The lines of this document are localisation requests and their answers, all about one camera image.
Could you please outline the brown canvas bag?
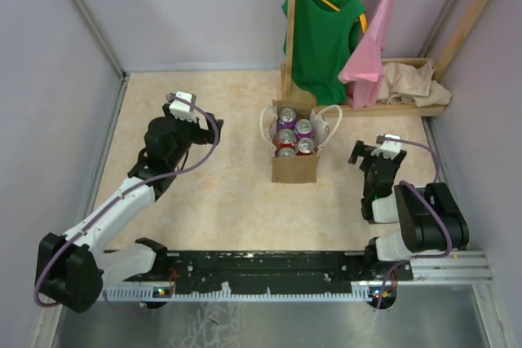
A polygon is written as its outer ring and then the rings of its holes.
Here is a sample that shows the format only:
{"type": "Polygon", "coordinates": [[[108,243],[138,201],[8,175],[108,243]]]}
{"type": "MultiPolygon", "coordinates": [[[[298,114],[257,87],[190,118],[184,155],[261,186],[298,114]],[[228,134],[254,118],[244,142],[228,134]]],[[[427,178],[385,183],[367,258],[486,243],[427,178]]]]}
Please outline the brown canvas bag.
{"type": "Polygon", "coordinates": [[[259,131],[272,154],[272,182],[314,183],[320,153],[342,119],[343,111],[337,104],[316,110],[312,104],[280,99],[264,108],[259,131]]]}

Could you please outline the red can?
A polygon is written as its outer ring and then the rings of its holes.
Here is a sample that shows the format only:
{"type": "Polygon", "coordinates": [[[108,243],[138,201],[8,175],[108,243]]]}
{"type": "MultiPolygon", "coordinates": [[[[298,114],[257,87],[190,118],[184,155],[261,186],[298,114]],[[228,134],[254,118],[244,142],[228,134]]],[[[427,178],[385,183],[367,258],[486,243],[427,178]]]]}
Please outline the red can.
{"type": "Polygon", "coordinates": [[[277,150],[282,148],[294,148],[297,143],[296,134],[292,129],[281,129],[277,132],[273,142],[277,150]]]}
{"type": "Polygon", "coordinates": [[[316,153],[316,144],[311,138],[298,139],[294,146],[297,156],[311,156],[316,153]]]}

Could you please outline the purple can front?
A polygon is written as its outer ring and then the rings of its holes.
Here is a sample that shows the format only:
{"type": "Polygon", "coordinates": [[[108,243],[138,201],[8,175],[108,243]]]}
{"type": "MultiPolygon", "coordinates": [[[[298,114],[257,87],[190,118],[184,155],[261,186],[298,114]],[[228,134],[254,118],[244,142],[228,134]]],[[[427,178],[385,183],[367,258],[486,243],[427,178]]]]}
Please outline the purple can front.
{"type": "Polygon", "coordinates": [[[294,157],[294,156],[297,156],[297,152],[293,148],[281,148],[276,153],[276,157],[294,157]]]}

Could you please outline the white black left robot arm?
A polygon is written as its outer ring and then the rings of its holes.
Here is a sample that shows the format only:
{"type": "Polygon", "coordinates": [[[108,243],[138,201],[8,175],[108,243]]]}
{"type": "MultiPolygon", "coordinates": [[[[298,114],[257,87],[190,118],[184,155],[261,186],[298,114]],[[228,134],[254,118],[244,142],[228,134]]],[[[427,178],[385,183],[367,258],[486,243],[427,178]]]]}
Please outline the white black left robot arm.
{"type": "Polygon", "coordinates": [[[144,148],[120,187],[76,226],[40,241],[33,300],[41,308],[62,305],[82,313],[108,288],[129,278],[147,275],[160,280],[168,274],[167,248],[154,240],[140,238],[114,252],[107,247],[179,175],[201,166],[186,165],[191,146],[215,149],[224,121],[179,97],[162,110],[162,116],[149,122],[144,148]]]}

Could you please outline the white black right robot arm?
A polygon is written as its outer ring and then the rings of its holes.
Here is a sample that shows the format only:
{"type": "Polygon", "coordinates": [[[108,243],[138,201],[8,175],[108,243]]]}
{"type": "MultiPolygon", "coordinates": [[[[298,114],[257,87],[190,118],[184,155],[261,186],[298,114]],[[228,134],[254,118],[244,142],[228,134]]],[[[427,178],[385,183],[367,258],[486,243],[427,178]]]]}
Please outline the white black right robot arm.
{"type": "Polygon", "coordinates": [[[365,272],[376,280],[393,269],[393,263],[415,258],[445,258],[453,250],[465,249],[470,234],[462,211],[446,183],[440,180],[440,158],[428,146],[385,134],[375,146],[356,141],[348,163],[362,162],[364,174],[361,214],[374,225],[398,224],[393,233],[375,237],[365,247],[365,272]],[[404,144],[431,153],[436,164],[434,180],[423,187],[395,182],[406,158],[404,144]]]}

